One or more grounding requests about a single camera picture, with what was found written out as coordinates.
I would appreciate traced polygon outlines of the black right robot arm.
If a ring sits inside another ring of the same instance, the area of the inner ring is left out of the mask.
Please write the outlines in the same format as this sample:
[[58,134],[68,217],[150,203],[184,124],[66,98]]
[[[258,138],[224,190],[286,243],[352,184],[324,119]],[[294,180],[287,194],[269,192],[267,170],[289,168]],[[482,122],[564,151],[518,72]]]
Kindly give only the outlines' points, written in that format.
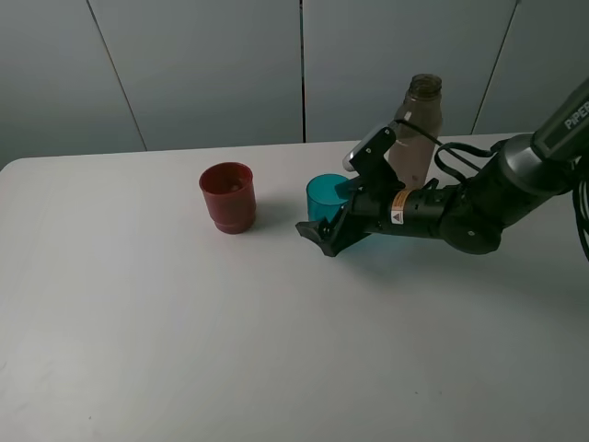
[[[439,187],[432,179],[409,190],[384,154],[396,141],[395,120],[376,128],[345,157],[354,178],[335,185],[343,200],[332,218],[296,224],[299,235],[317,244],[324,255],[382,234],[441,239],[456,250],[482,255],[497,250],[502,232],[550,198],[569,193],[576,230],[588,248],[588,84],[582,82],[532,134],[519,134],[482,150],[451,142],[439,144],[433,161],[457,183]],[[466,177],[440,158],[448,153],[486,159]]]

